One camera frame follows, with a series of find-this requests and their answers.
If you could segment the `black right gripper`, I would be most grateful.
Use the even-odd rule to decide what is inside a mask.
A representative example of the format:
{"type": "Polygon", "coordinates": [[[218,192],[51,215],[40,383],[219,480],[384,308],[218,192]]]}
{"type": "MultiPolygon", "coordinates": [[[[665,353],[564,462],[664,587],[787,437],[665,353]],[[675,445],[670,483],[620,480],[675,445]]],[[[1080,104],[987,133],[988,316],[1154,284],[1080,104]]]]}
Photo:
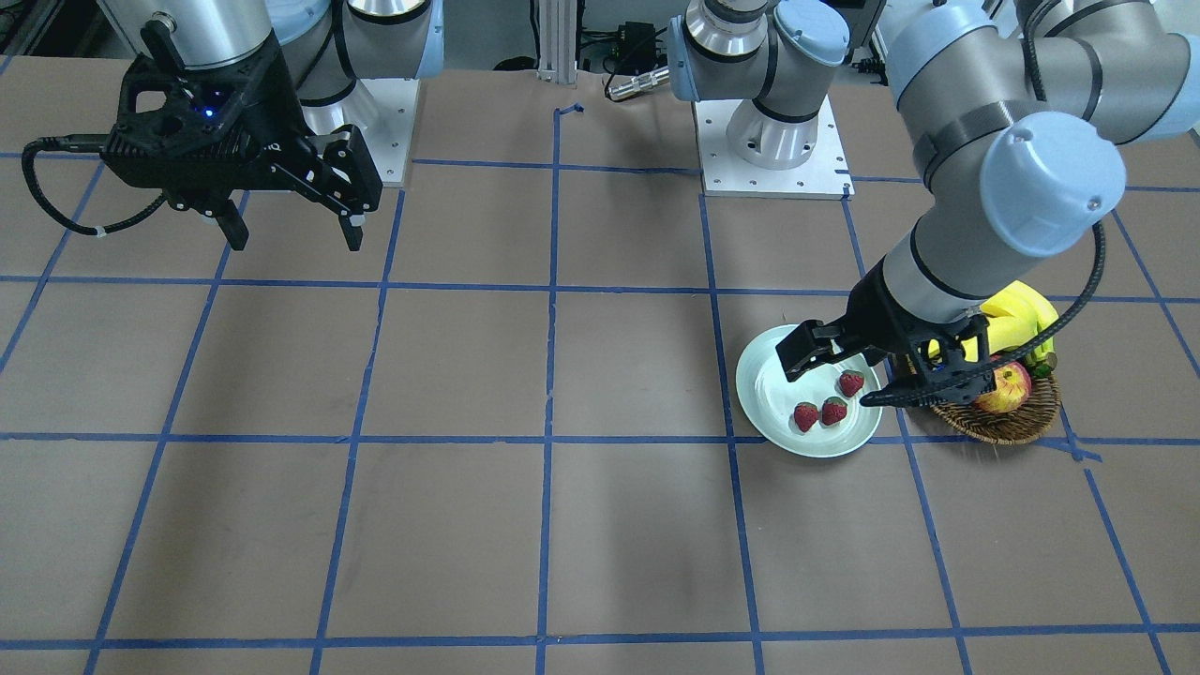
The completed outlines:
{"type": "MultiPolygon", "coordinates": [[[[324,179],[274,37],[215,68],[185,66],[172,38],[150,38],[122,78],[116,121],[98,154],[130,187],[162,189],[174,207],[214,211],[232,251],[248,243],[244,214],[234,202],[223,204],[232,191],[298,189],[314,197],[301,184],[324,179]]],[[[360,251],[365,215],[340,211],[337,219],[348,250],[360,251]]]]}

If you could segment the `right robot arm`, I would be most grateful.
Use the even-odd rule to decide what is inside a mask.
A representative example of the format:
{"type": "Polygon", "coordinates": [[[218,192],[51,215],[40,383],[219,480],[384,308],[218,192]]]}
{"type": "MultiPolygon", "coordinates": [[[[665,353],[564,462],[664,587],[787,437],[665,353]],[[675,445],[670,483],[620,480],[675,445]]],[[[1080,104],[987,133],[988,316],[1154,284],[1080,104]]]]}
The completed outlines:
{"type": "Polygon", "coordinates": [[[214,219],[229,247],[248,227],[236,191],[288,191],[364,241],[384,179],[371,117],[341,104],[365,80],[444,66],[442,1],[104,1],[137,55],[98,148],[108,171],[214,219]]]}

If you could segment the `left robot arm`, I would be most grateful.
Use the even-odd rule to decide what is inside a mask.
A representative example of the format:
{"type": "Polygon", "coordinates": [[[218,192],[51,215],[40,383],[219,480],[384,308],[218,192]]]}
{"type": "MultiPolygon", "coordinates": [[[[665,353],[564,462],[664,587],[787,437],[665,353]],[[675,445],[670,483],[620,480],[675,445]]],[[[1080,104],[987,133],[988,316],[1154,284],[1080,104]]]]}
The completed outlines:
{"type": "Polygon", "coordinates": [[[994,388],[980,304],[1093,231],[1091,277],[1072,307],[1009,354],[1025,357],[1091,299],[1103,219],[1121,201],[1118,147],[1196,125],[1196,35],[1148,1],[1016,1],[1004,36],[979,1],[889,1],[878,17],[887,84],[934,198],[866,273],[840,319],[776,344],[788,381],[862,356],[913,370],[865,405],[968,404],[994,388]]]}

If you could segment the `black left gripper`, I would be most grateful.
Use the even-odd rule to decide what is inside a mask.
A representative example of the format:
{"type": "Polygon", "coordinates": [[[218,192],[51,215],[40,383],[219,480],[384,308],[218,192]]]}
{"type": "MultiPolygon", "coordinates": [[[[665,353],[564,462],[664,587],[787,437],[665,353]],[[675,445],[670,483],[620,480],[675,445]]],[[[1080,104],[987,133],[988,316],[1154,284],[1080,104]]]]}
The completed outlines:
{"type": "Polygon", "coordinates": [[[994,368],[986,357],[979,363],[966,359],[959,340],[984,338],[983,319],[961,319],[950,324],[930,323],[912,315],[890,294],[883,263],[874,265],[851,289],[844,315],[844,351],[862,353],[874,365],[886,357],[908,362],[911,372],[901,372],[887,387],[860,398],[864,407],[925,407],[938,404],[971,404],[995,390],[994,368]]]}

